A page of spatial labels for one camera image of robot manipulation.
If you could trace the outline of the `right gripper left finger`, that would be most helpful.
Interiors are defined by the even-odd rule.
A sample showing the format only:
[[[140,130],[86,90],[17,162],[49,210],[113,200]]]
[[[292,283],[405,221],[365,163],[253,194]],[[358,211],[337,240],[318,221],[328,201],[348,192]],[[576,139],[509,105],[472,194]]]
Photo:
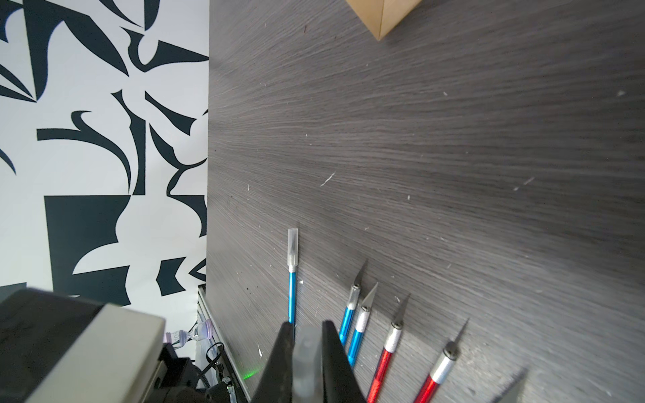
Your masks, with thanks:
[[[275,339],[252,403],[292,402],[292,353],[294,326],[284,322]]]

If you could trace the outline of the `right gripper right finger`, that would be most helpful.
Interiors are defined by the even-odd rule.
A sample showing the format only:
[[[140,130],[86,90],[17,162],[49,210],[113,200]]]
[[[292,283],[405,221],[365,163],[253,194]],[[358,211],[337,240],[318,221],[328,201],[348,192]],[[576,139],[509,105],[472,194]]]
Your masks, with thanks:
[[[322,323],[322,381],[326,403],[366,403],[332,321]]]

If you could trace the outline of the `blue knife capped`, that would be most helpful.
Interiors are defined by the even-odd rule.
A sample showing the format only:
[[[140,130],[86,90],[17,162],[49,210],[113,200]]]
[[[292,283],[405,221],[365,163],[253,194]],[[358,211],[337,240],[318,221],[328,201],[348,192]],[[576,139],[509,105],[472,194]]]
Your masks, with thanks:
[[[378,285],[379,283],[376,283],[374,285],[374,287],[370,290],[370,292],[367,294],[367,296],[359,306],[359,316],[354,327],[354,333],[347,353],[349,365],[351,368],[354,368],[359,356],[359,351],[363,342],[364,334],[366,333],[366,329],[369,324],[373,303],[376,298]]]

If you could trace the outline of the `blue carving knife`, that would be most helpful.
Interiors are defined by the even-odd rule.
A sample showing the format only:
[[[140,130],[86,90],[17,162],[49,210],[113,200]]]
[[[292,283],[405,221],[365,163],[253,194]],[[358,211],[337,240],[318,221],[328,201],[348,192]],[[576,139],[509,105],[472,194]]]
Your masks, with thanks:
[[[518,373],[502,394],[496,396],[492,403],[519,403],[527,379],[528,369]]]
[[[349,337],[349,330],[354,319],[354,313],[358,306],[359,297],[362,289],[362,279],[366,272],[369,260],[366,260],[354,278],[353,284],[350,287],[349,299],[344,310],[344,317],[339,329],[339,340],[343,346],[347,343]]]

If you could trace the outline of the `red knife capped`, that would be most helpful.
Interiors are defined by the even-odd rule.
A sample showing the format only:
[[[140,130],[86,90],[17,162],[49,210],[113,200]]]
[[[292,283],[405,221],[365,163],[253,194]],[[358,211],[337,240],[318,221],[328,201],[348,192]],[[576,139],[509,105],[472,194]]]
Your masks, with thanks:
[[[467,319],[457,336],[445,344],[433,368],[428,372],[427,378],[418,391],[414,403],[431,402],[441,384],[448,378],[450,371],[460,357],[460,341],[469,321]]]

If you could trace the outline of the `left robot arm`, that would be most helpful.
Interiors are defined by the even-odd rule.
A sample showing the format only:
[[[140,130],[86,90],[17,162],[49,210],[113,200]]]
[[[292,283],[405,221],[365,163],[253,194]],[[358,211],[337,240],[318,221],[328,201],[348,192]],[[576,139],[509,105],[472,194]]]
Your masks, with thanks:
[[[1,303],[3,402],[141,402],[166,321],[25,288]]]

